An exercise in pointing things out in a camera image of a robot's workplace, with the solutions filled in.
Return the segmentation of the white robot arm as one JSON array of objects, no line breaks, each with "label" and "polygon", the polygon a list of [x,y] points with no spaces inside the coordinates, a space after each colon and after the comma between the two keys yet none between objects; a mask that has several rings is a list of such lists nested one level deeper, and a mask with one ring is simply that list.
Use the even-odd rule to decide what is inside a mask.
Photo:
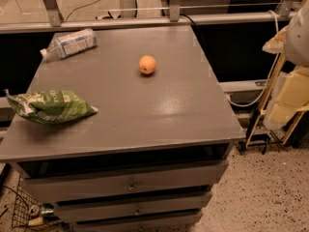
[{"label": "white robot arm", "polygon": [[288,61],[295,65],[309,66],[309,1],[291,19],[284,43]]}]

